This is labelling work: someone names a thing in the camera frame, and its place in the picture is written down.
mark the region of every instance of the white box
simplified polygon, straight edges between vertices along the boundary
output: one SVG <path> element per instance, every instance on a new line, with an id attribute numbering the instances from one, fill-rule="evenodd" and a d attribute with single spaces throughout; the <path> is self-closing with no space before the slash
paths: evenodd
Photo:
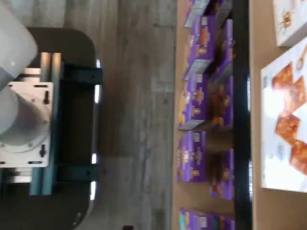
<path id="1" fill-rule="evenodd" d="M 294 46 L 307 35 L 307 0 L 273 0 L 278 46 Z"/>
<path id="2" fill-rule="evenodd" d="M 307 38 L 261 70 L 262 187 L 307 192 Z"/>

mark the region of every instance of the snack box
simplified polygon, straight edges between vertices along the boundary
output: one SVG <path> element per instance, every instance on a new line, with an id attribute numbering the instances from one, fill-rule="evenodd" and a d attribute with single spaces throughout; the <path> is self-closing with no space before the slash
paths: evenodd
<path id="1" fill-rule="evenodd" d="M 231 76 L 213 93 L 213 125 L 216 128 L 232 127 L 234 120 L 233 82 L 233 76 Z"/>
<path id="2" fill-rule="evenodd" d="M 197 16 L 188 37 L 184 56 L 184 80 L 203 73 L 214 59 L 215 18 Z"/>
<path id="3" fill-rule="evenodd" d="M 294 46 L 307 35 L 307 1 L 274 0 L 278 46 Z"/>
<path id="4" fill-rule="evenodd" d="M 216 71 L 211 79 L 215 83 L 222 82 L 226 77 L 230 77 L 233 71 L 233 22 L 232 19 L 227 19 L 224 25 L 224 34 L 222 45 L 215 53 Z"/>
<path id="5" fill-rule="evenodd" d="M 180 230 L 212 230 L 213 216 L 196 209 L 180 209 Z"/>
<path id="6" fill-rule="evenodd" d="M 177 181 L 181 181 L 182 180 L 182 141 L 183 141 L 183 137 L 179 138 L 178 140 L 178 145 L 177 145 L 177 149 L 176 149 L 176 168 L 177 168 Z"/>
<path id="7" fill-rule="evenodd" d="M 262 187 L 307 192 L 307 38 L 261 70 Z"/>
<path id="8" fill-rule="evenodd" d="M 227 200 L 235 198 L 234 150 L 230 149 L 213 156 L 210 194 Z"/>
<path id="9" fill-rule="evenodd" d="M 178 129 L 192 130 L 206 119 L 207 74 L 193 74 L 184 83 L 179 101 Z"/>
<path id="10" fill-rule="evenodd" d="M 232 0 L 212 0 L 213 7 L 209 14 L 215 16 L 216 28 L 221 28 L 232 10 Z"/>
<path id="11" fill-rule="evenodd" d="M 206 132 L 189 131 L 182 137 L 181 141 L 179 180 L 204 182 Z"/>
<path id="12" fill-rule="evenodd" d="M 227 215 L 211 213 L 213 216 L 212 230 L 235 230 L 235 221 Z"/>
<path id="13" fill-rule="evenodd" d="M 192 27 L 197 16 L 202 16 L 210 0 L 187 0 L 185 27 Z"/>

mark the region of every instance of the wooden floor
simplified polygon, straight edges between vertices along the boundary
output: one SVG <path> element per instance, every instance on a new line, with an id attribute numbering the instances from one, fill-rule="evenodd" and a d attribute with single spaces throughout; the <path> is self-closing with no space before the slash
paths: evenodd
<path id="1" fill-rule="evenodd" d="M 75 28 L 104 68 L 101 177 L 87 230 L 169 230 L 176 0 L 4 0 L 28 26 Z"/>

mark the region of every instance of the product image on box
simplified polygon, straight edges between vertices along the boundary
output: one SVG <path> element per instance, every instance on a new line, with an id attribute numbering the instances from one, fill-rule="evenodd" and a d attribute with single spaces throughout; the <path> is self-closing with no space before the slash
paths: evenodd
<path id="1" fill-rule="evenodd" d="M 179 101 L 179 130 L 191 130 L 206 120 L 207 79 L 206 74 L 193 74 L 184 83 Z"/>
<path id="2" fill-rule="evenodd" d="M 210 0 L 186 0 L 187 1 L 187 16 L 185 27 L 192 27 L 197 16 L 202 16 L 208 6 Z"/>
<path id="3" fill-rule="evenodd" d="M 307 192 L 307 38 L 261 71 L 262 187 Z"/>
<path id="4" fill-rule="evenodd" d="M 231 127 L 233 123 L 233 77 L 220 84 L 213 94 L 213 125 Z"/>
<path id="5" fill-rule="evenodd" d="M 197 16 L 186 42 L 184 80 L 193 73 L 203 73 L 214 58 L 214 16 Z"/>
<path id="6" fill-rule="evenodd" d="M 235 230 L 235 221 L 226 215 L 212 213 L 213 227 L 212 230 Z"/>
<path id="7" fill-rule="evenodd" d="M 274 0 L 278 46 L 294 46 L 307 35 L 307 1 Z"/>
<path id="8" fill-rule="evenodd" d="M 213 156 L 210 193 L 214 197 L 234 199 L 234 151 L 230 149 Z"/>
<path id="9" fill-rule="evenodd" d="M 180 180 L 205 181 L 205 132 L 187 132 L 181 140 Z"/>
<path id="10" fill-rule="evenodd" d="M 180 209 L 180 230 L 212 230 L 213 216 L 196 209 Z"/>
<path id="11" fill-rule="evenodd" d="M 211 79 L 213 82 L 222 82 L 226 77 L 230 77 L 233 71 L 233 22 L 227 19 L 224 25 L 224 34 L 218 41 L 219 48 L 215 51 L 216 70 Z"/>

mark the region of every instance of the wooden shelf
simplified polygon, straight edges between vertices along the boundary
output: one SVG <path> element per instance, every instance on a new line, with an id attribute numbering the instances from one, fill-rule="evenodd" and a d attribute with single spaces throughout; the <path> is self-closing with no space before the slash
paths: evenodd
<path id="1" fill-rule="evenodd" d="M 286 49 L 276 45 L 272 0 L 250 0 L 249 2 L 253 229 L 305 229 L 307 194 L 261 188 L 260 70 Z"/>

